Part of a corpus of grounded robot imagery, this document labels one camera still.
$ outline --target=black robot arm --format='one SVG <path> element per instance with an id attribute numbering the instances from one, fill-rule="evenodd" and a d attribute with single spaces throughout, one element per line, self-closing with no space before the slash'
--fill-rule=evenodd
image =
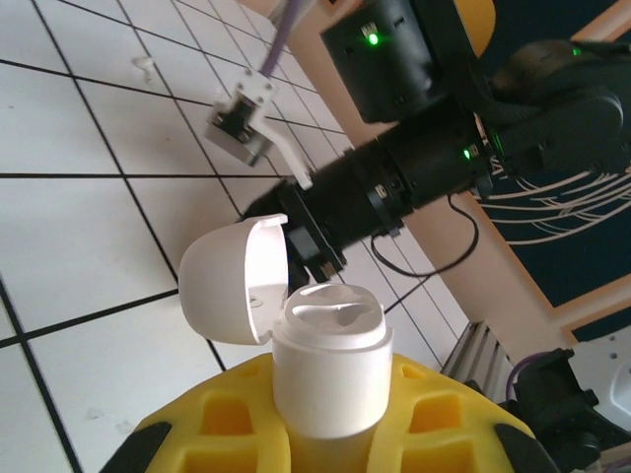
<path id="1" fill-rule="evenodd" d="M 488 196 L 492 160 L 512 177 L 631 170 L 628 44 L 537 42 L 490 80 L 445 0 L 367 1 L 322 39 L 364 121 L 398 124 L 314 173 L 312 188 L 285 180 L 245 212 L 289 216 L 292 289 L 307 269 L 326 281 L 344 248 L 395 235 L 416 208 Z"/>

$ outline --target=open bottle lid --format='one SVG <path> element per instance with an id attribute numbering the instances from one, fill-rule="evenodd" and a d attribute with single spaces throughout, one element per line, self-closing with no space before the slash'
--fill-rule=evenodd
<path id="1" fill-rule="evenodd" d="M 283 313 L 287 249 L 279 214 L 247 219 L 198 239 L 179 267 L 179 297 L 190 326 L 217 342 L 263 345 Z"/>

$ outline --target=tile floor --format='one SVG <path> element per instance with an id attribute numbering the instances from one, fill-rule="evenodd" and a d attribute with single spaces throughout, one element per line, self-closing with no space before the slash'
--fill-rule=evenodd
<path id="1" fill-rule="evenodd" d="M 0 0 L 0 20 L 0 471 L 97 472 L 143 417 L 269 350 L 209 348 L 176 275 L 289 173 L 275 151 L 250 169 L 202 136 L 274 29 L 234 0 Z M 274 126 L 314 166 L 334 160 L 349 142 L 291 52 L 274 77 Z M 380 245 L 431 270 L 408 231 Z M 373 291 L 396 351 L 439 369 L 467 323 L 440 278 L 419 287 L 365 241 L 347 256 L 337 280 Z"/>

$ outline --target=black cable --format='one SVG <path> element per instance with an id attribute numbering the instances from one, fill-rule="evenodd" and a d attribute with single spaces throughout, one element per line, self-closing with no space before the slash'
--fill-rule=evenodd
<path id="1" fill-rule="evenodd" d="M 402 276 L 407 276 L 408 278 L 425 278 L 424 281 L 422 281 L 421 285 L 425 284 L 427 282 L 428 279 L 430 279 L 432 276 L 437 276 L 441 273 L 444 273 L 446 271 L 449 271 L 450 269 L 454 269 L 455 267 L 457 267 L 460 263 L 462 263 L 464 260 L 466 260 L 466 258 L 468 258 L 471 253 L 473 253 L 473 251 L 475 251 L 475 248 L 477 247 L 479 241 L 480 241 L 480 229 L 477 226 L 477 222 L 475 222 L 475 219 L 473 219 L 473 217 L 471 217 L 469 214 L 467 214 L 466 212 L 464 212 L 463 210 L 459 209 L 458 207 L 456 207 L 456 205 L 454 205 L 453 202 L 453 195 L 450 195 L 447 198 L 447 201 L 450 204 L 450 207 L 452 208 L 452 210 L 454 210 L 456 213 L 462 215 L 463 217 L 465 217 L 467 220 L 469 220 L 472 224 L 473 224 L 473 240 L 471 241 L 471 244 L 469 245 L 469 248 L 466 249 L 466 251 L 462 254 L 462 256 L 458 259 L 456 259 L 455 261 L 452 261 L 450 264 L 447 264 L 445 266 L 443 266 L 442 268 L 436 269 L 430 273 L 412 273 L 410 271 L 405 271 L 404 269 L 399 268 L 398 266 L 396 266 L 395 264 L 391 263 L 390 261 L 388 261 L 381 253 L 379 253 L 379 251 L 377 250 L 377 247 L 375 246 L 375 239 L 377 238 L 376 236 L 373 236 L 371 238 L 371 251 L 373 252 L 373 254 L 375 255 L 375 257 L 386 267 L 391 269 L 392 271 L 394 271 L 395 273 L 398 273 Z"/>

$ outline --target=white tiled floor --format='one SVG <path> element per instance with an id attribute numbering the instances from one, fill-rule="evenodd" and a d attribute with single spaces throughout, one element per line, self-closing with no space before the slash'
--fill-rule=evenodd
<path id="1" fill-rule="evenodd" d="M 216 359 L 175 276 L 194 240 L 289 173 L 277 151 L 251 169 L 203 138 L 274 29 L 233 0 L 151 3 L 0 1 L 3 472 L 99 471 L 144 416 L 270 349 L 216 344 Z M 146 55 L 162 74 L 149 84 L 132 65 Z M 316 168 L 350 147 L 289 52 L 275 76 L 271 123 Z M 379 246 L 432 269 L 407 231 Z M 335 281 L 395 304 L 396 351 L 439 369 L 466 317 L 440 278 L 418 287 L 367 248 L 348 248 Z"/>

